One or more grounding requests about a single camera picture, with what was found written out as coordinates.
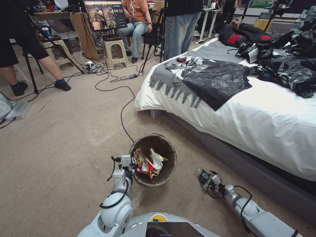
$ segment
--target orange shirt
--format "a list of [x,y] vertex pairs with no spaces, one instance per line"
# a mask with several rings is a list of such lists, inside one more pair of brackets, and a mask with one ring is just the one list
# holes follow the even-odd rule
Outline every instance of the orange shirt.
[[149,11],[146,0],[124,0],[123,7],[128,10],[131,19],[133,18],[133,9],[131,7],[131,2],[134,5],[134,18],[135,21],[142,21],[148,24],[145,13]]

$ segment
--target hand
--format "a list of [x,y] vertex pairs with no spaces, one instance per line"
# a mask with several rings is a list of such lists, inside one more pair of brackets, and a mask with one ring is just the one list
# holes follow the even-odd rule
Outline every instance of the hand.
[[148,24],[148,33],[152,32],[152,25]]
[[128,19],[128,20],[131,19],[131,16],[130,16],[128,10],[126,10],[125,8],[124,8],[124,14],[125,14],[126,19]]

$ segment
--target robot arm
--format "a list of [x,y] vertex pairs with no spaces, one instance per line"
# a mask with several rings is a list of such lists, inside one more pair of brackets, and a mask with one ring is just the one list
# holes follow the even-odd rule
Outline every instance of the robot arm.
[[130,198],[135,162],[132,161],[130,155],[112,157],[112,160],[119,163],[120,169],[112,173],[114,186],[111,195],[100,204],[101,211],[91,224],[79,233],[78,237],[118,237],[133,216]]
[[[299,237],[297,230],[293,230],[275,215],[264,211],[251,198],[252,195],[241,186],[231,184],[223,185],[220,174],[215,173],[211,177],[210,187],[224,197],[241,217],[245,230],[258,237]],[[236,192],[236,188],[242,188],[250,194],[250,198],[244,198]]]

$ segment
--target black sneaker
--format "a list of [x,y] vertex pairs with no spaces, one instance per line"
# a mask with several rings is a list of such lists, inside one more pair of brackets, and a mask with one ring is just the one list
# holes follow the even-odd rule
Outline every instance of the black sneaker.
[[54,86],[58,89],[63,89],[64,91],[70,91],[71,87],[67,83],[54,83]]
[[138,58],[132,58],[132,63],[137,63]]
[[16,85],[11,86],[15,96],[23,95],[26,88],[27,84],[25,82],[18,82]]
[[126,51],[126,56],[132,56],[132,52],[129,50],[129,51]]

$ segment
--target jeans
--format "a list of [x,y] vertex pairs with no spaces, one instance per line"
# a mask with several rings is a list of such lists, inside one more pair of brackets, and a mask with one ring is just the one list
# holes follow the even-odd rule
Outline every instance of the jeans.
[[168,16],[165,29],[165,60],[189,50],[201,12]]
[[118,29],[118,35],[121,36],[126,51],[129,51],[126,36],[130,33],[133,33],[133,58],[138,58],[139,46],[142,41],[142,34],[145,34],[147,30],[147,24],[141,21],[135,21],[134,24],[128,23],[126,28]]

